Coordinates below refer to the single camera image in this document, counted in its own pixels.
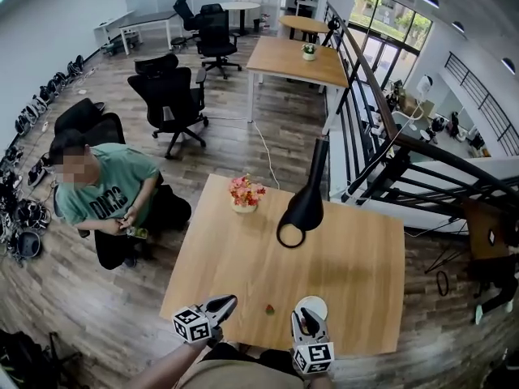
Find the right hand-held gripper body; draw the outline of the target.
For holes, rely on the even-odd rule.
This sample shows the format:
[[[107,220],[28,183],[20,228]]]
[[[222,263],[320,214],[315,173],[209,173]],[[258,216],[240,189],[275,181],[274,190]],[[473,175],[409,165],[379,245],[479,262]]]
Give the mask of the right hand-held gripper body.
[[[334,345],[323,333],[316,337],[295,337],[293,359],[303,374],[326,372],[335,361]]]

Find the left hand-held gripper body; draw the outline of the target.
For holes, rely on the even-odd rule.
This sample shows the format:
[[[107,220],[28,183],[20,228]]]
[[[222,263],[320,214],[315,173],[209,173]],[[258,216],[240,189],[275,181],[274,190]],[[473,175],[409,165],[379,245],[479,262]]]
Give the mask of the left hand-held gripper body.
[[[193,305],[173,314],[172,321],[176,334],[186,343],[192,344],[215,339],[223,317],[221,310],[211,311],[205,305]]]

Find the small white plate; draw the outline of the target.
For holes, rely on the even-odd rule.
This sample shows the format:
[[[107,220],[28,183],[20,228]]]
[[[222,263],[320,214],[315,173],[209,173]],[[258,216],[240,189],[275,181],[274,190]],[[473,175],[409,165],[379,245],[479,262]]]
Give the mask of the small white plate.
[[[328,307],[326,302],[318,296],[306,296],[302,298],[296,305],[296,312],[302,315],[302,309],[310,310],[320,316],[323,320],[327,319]]]

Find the person's left forearm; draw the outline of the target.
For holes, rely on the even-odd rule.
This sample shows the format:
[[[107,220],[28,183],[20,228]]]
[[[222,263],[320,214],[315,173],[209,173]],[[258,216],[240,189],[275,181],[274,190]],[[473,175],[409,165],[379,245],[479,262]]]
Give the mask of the person's left forearm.
[[[206,348],[208,340],[182,344],[132,378],[127,389],[172,389]]]

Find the person's right forearm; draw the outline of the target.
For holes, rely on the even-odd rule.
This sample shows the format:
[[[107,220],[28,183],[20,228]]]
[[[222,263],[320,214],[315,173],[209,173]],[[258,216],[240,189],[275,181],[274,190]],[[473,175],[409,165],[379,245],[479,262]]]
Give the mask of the person's right forearm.
[[[333,389],[333,382],[328,373],[312,374],[307,389]]]

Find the person's torso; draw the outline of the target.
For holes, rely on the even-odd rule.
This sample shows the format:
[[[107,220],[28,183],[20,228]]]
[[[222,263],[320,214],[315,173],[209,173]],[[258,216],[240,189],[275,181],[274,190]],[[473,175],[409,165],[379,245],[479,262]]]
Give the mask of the person's torso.
[[[176,389],[304,389],[289,357],[202,360]]]

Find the pink flowers in white pot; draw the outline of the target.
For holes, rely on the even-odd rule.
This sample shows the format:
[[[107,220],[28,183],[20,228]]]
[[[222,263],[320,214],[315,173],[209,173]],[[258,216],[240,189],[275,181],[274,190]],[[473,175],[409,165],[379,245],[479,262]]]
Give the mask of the pink flowers in white pot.
[[[267,192],[263,185],[252,182],[249,174],[232,179],[228,191],[231,207],[237,213],[254,212]]]

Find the black desk lamp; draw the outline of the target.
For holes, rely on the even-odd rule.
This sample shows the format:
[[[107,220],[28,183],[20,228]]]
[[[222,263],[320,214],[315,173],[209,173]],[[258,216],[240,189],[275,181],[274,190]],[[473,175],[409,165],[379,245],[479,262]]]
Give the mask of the black desk lamp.
[[[308,231],[316,229],[324,218],[324,205],[321,199],[320,183],[324,174],[324,166],[329,149],[329,141],[325,137],[315,140],[311,159],[311,168],[306,185],[289,201],[276,231],[278,242],[287,249],[294,249],[303,244]],[[281,230],[293,225],[301,233],[297,244],[287,244],[281,239]]]
[[[327,46],[329,41],[331,40],[332,38],[332,35],[335,33],[335,31],[337,29],[339,29],[341,26],[341,23],[340,23],[340,19],[336,16],[333,16],[329,21],[328,21],[328,32],[323,40],[323,42],[321,43],[322,46]]]

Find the black bag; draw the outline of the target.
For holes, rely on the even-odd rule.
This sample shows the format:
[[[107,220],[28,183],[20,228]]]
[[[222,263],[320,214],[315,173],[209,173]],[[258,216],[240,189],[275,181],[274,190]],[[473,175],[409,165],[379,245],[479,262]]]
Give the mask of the black bag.
[[[48,376],[41,346],[25,333],[0,329],[0,366],[18,389],[45,389]]]

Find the small dark wooden table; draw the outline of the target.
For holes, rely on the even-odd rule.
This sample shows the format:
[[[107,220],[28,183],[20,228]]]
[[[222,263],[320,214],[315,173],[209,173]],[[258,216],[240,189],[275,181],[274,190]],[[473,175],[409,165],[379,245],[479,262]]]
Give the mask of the small dark wooden table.
[[[467,199],[462,204],[474,259],[495,259],[510,255],[505,242],[502,212],[486,203]]]

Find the row of black headsets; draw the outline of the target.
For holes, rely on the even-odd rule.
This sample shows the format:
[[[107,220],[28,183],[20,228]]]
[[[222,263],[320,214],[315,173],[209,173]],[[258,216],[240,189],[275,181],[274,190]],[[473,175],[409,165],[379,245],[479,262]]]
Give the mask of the row of black headsets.
[[[57,72],[34,95],[15,120],[17,136],[0,157],[0,246],[20,266],[36,257],[42,248],[41,233],[49,226],[51,215],[41,201],[23,196],[24,177],[15,171],[23,158],[24,149],[17,141],[27,135],[50,110],[50,104],[60,92],[84,71],[84,58],[79,55],[67,64],[67,72]]]

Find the black stair railing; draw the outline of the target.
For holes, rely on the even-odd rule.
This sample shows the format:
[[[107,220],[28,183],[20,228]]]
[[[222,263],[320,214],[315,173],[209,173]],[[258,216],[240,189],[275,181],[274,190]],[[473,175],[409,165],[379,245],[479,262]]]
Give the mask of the black stair railing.
[[[328,3],[325,22],[333,16],[341,26],[327,47],[339,53],[350,85],[335,116],[345,150],[345,185],[336,197],[394,214],[425,231],[468,231],[462,207],[467,199],[499,209],[507,226],[519,222],[519,175],[498,179],[426,142],[411,129],[410,118],[397,124],[357,41]]]

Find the wooden table white legs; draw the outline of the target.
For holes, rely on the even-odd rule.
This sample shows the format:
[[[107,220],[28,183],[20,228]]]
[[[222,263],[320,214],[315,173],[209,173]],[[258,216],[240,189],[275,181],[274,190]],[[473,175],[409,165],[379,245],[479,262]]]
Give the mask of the wooden table white legs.
[[[333,121],[338,115],[341,99],[350,86],[340,55],[335,49],[319,45],[315,55],[314,60],[305,60],[301,41],[272,36],[259,38],[247,63],[247,120],[253,121],[255,85],[265,75],[269,75],[334,87],[337,95],[327,119],[328,122]]]

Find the white robot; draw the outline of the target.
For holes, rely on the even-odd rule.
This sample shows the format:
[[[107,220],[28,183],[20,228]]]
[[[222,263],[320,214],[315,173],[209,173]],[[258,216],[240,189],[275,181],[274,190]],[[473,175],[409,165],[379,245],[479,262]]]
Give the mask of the white robot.
[[[429,75],[424,75],[417,84],[417,92],[421,99],[425,99],[427,97],[428,92],[431,90],[433,85],[433,79]]]

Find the grey desk white legs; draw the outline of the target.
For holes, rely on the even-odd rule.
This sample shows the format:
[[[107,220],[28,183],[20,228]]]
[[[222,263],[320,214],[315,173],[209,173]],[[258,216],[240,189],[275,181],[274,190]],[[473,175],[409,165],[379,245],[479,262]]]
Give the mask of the grey desk white legs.
[[[125,37],[126,32],[136,29],[137,32],[140,32],[140,29],[144,26],[155,25],[155,24],[163,24],[165,26],[166,31],[166,40],[168,44],[168,49],[172,49],[171,40],[171,19],[178,16],[176,11],[163,11],[157,12],[147,15],[139,15],[135,16],[131,14],[126,19],[123,20],[121,26],[118,27],[120,36],[122,38],[123,48],[126,56],[128,56],[130,52],[129,45],[127,44],[127,39]]]

